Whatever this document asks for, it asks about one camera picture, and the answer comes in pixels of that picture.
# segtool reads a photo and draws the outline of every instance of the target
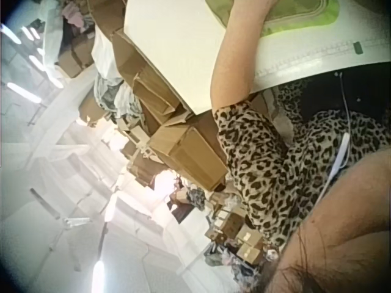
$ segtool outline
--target green fabric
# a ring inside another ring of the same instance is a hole
[[[209,8],[225,27],[233,2],[234,0],[206,0]],[[270,11],[262,36],[290,29],[331,24],[337,19],[338,14],[338,0],[280,0]]]

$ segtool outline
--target white shelf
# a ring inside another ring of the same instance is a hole
[[[211,75],[224,32],[205,0],[133,0],[126,8],[126,35],[196,114],[211,109]],[[389,17],[341,0],[333,24],[261,39],[254,91],[332,70],[389,62],[389,35]],[[355,42],[360,42],[363,54],[355,53]]]

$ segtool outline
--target fan blade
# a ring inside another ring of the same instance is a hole
[[[34,188],[30,188],[30,192],[49,214],[51,214],[56,220],[60,219],[60,213],[57,212],[43,197],[41,197]]]

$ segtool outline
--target leopard print fabric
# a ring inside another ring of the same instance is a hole
[[[287,93],[290,98],[301,94],[294,84],[281,89],[281,103],[287,99]],[[312,210],[327,181],[343,133],[348,131],[342,110],[318,112],[306,124],[298,116],[297,104],[285,101],[285,111],[294,124],[293,145],[289,147],[273,124],[247,101],[219,109],[214,115],[219,128],[217,136],[247,214],[266,242],[280,249]],[[345,168],[390,142],[386,127],[362,114],[350,115],[352,136]]]

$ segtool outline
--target ceiling light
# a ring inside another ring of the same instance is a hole
[[[34,37],[32,36],[32,34],[30,33],[30,31],[29,31],[25,26],[22,27],[22,31],[24,32],[24,34],[26,35],[26,37],[27,37],[30,41],[34,41]]]
[[[1,32],[8,36],[15,44],[22,44],[22,41],[5,25],[1,24]]]
[[[59,89],[63,89],[64,85],[56,78],[49,77],[49,80]]]
[[[21,88],[19,85],[16,85],[12,82],[9,82],[7,84],[8,88],[13,90],[15,93],[18,93],[19,95],[23,96],[26,99],[29,99],[35,104],[40,104],[42,102],[42,99],[39,96],[34,95],[31,92],[28,92],[27,90]]]
[[[38,53],[41,55],[41,56],[44,56],[45,55],[45,51],[41,48],[37,48],[37,51]]]
[[[87,122],[84,122],[83,120],[81,120],[81,118],[77,118],[76,121],[75,121],[78,125],[81,125],[81,126],[87,126]]]
[[[45,71],[45,66],[43,66],[43,64],[41,62],[39,62],[39,60],[33,56],[33,55],[30,55],[29,56],[30,60],[32,63],[34,63],[34,65],[40,70],[40,71]]]
[[[104,291],[104,264],[98,261],[93,267],[91,293],[103,293]]]
[[[118,199],[117,194],[111,195],[109,204],[106,209],[106,213],[104,214],[104,221],[105,222],[111,222],[111,220],[114,218],[115,206],[117,204],[117,199]]]
[[[41,37],[39,36],[38,32],[33,28],[33,27],[30,27],[30,31],[32,32],[32,34],[34,35],[34,37],[37,39],[37,40],[40,40]]]

